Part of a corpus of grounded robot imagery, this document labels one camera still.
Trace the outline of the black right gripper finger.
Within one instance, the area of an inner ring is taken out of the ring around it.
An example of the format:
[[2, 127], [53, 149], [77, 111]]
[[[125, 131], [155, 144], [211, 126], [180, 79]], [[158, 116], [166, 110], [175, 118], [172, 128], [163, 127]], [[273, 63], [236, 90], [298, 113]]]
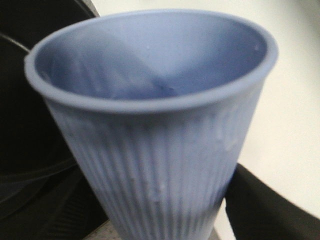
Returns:
[[280, 196], [238, 164], [226, 214], [237, 240], [318, 240], [320, 220]]

